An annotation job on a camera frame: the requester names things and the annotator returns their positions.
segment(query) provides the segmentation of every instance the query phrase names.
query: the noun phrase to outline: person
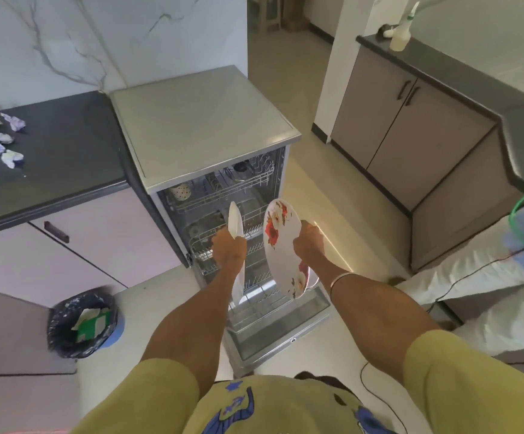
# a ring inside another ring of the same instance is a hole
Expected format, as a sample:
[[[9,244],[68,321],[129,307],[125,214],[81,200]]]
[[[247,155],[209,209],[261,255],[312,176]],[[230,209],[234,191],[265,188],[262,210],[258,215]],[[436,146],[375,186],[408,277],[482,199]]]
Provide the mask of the person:
[[[524,208],[476,235],[438,266],[397,284],[419,304],[521,286],[477,319],[454,330],[471,347],[496,356],[524,349]]]
[[[433,432],[524,432],[523,373],[441,330],[401,290],[337,267],[316,226],[303,221],[294,247],[362,354],[406,387]],[[164,318],[140,363],[72,433],[390,433],[333,378],[254,375],[214,383],[246,241],[224,228],[213,255],[215,279]]]

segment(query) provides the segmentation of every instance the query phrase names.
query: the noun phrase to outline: black garbage bag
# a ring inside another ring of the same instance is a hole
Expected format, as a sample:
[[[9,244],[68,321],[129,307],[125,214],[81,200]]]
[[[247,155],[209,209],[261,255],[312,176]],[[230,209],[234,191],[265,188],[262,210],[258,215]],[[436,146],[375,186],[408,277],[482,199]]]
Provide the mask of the black garbage bag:
[[[71,330],[84,309],[109,309],[109,323],[92,340],[76,342],[78,332]],[[61,357],[88,357],[109,338],[117,324],[117,306],[114,297],[104,288],[95,288],[56,304],[49,311],[47,343],[49,350]]]

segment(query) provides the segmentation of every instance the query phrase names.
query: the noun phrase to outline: black handle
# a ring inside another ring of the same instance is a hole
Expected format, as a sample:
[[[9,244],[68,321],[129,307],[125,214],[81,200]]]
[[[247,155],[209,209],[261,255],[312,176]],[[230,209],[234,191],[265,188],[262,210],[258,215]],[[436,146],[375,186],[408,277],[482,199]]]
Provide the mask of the black handle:
[[[420,90],[420,86],[416,86],[415,88],[412,89],[412,93],[410,94],[410,96],[408,97],[407,101],[405,102],[405,106],[409,106],[410,103],[412,102],[412,98],[415,96],[416,92]]]
[[[61,231],[55,225],[51,224],[49,221],[45,221],[43,223],[43,228],[45,229],[45,231],[48,231],[49,233],[53,234],[60,241],[66,244],[70,243],[70,236],[68,234],[63,233],[63,231]]]
[[[398,92],[397,101],[403,98],[403,93],[405,92],[409,84],[410,84],[410,80],[407,80],[405,84],[403,85],[403,87],[401,88],[401,91]]]

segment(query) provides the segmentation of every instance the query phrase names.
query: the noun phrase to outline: bracelet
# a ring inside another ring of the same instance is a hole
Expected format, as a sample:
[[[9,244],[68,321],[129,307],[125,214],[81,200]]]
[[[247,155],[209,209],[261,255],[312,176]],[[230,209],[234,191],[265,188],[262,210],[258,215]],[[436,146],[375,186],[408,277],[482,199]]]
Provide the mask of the bracelet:
[[[354,275],[358,275],[358,274],[356,274],[355,272],[343,272],[341,275],[339,275],[338,277],[336,277],[336,278],[332,281],[332,283],[330,284],[330,298],[332,298],[332,289],[333,289],[333,287],[334,287],[334,284],[335,284],[336,282],[338,282],[341,278],[346,277],[347,275],[352,275],[352,274],[354,274]]]

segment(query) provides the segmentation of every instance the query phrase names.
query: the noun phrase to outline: forearm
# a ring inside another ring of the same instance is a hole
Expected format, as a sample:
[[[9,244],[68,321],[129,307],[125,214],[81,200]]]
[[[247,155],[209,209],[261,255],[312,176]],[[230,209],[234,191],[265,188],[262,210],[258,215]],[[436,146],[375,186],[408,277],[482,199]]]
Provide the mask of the forearm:
[[[220,344],[237,270],[222,268],[215,279],[157,326],[142,361],[162,357],[178,361],[194,374],[200,395],[215,381]]]
[[[364,357],[376,368],[403,382],[403,360],[411,343],[438,324],[397,288],[347,272],[317,254],[309,262],[331,296]]]

